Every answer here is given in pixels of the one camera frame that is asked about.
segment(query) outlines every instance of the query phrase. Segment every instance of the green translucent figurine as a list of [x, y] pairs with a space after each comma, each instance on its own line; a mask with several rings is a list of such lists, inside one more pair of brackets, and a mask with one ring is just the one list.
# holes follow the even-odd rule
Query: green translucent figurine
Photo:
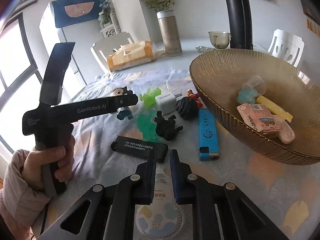
[[143, 134], [143, 140], [149, 142], [157, 142], [156, 126], [157, 124], [153, 121], [157, 114], [157, 110], [151, 108], [144, 110], [142, 114], [139, 114], [135, 121], [140, 132]]
[[151, 92], [151, 88], [148, 88], [147, 93], [140, 95], [140, 101], [143, 101], [146, 109], [150, 108], [156, 103], [156, 96], [161, 95], [161, 89], [156, 88]]

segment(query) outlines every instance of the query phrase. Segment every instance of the human hand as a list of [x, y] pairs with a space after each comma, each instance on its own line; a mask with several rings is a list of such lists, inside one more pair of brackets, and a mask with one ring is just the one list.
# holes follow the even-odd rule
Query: human hand
[[41, 166], [53, 162], [58, 162], [59, 169], [54, 176], [60, 181], [65, 182], [71, 178], [72, 165], [74, 163], [73, 150], [76, 144], [75, 138], [71, 135], [68, 146], [46, 149], [43, 151], [31, 151], [23, 166], [21, 173], [22, 179], [28, 183], [33, 190], [41, 191], [43, 182], [41, 179]]

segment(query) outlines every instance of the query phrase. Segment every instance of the white chair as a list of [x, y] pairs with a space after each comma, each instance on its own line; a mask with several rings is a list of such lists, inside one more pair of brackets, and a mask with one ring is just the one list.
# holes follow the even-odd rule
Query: white chair
[[268, 52], [297, 67], [302, 56], [304, 42], [297, 35], [275, 30]]
[[133, 43], [129, 33], [122, 32], [94, 43], [91, 52], [94, 55], [99, 66], [105, 73], [109, 73], [107, 57], [113, 54], [113, 49], [119, 49], [120, 46]]

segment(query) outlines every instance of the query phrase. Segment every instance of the pink soap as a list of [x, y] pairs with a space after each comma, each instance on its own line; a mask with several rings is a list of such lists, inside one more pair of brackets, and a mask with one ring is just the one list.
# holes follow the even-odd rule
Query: pink soap
[[278, 115], [273, 115], [273, 119], [281, 129], [278, 134], [278, 138], [280, 139], [280, 141], [282, 141], [284, 144], [292, 143], [296, 136], [290, 125], [288, 125], [287, 122]]

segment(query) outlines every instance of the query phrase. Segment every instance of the beige thermos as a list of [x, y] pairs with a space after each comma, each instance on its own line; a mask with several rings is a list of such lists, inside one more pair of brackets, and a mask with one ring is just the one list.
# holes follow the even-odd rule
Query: beige thermos
[[182, 53], [176, 17], [172, 10], [157, 13], [160, 31], [168, 56], [177, 56]]

